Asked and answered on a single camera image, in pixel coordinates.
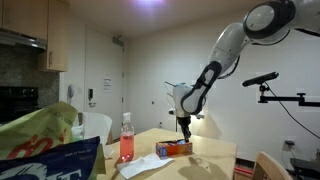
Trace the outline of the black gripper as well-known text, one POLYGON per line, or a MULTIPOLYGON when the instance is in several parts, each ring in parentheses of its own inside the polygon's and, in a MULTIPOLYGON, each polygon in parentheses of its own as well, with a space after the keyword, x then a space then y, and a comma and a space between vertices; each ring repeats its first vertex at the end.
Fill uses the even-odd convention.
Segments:
POLYGON ((178 124, 181 126, 181 130, 183 132, 183 139, 185 142, 189 142, 191 137, 191 132, 189 130, 189 124, 191 123, 191 117, 178 117, 177 118, 178 124))

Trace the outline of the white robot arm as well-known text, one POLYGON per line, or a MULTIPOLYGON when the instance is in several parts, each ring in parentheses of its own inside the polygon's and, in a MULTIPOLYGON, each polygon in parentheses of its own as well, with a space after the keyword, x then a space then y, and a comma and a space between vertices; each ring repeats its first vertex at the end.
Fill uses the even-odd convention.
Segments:
POLYGON ((202 110, 213 83, 233 73, 246 45, 274 45, 291 30, 317 36, 319 14, 320 0, 269 0, 253 7, 241 23, 228 25, 214 44, 210 62, 195 84, 179 83, 173 87, 174 115, 184 138, 191 137, 191 117, 202 110))

